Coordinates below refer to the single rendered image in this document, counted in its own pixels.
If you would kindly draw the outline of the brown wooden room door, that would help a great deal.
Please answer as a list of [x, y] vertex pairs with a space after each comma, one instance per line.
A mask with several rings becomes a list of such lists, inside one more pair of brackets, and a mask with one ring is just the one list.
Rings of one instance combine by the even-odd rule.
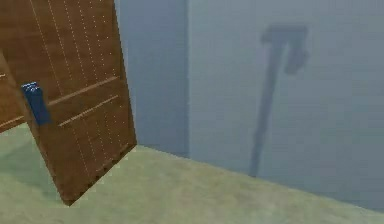
[[[136, 146], [115, 0], [0, 0], [0, 74], [65, 205]], [[30, 82], [48, 124], [34, 121]]]

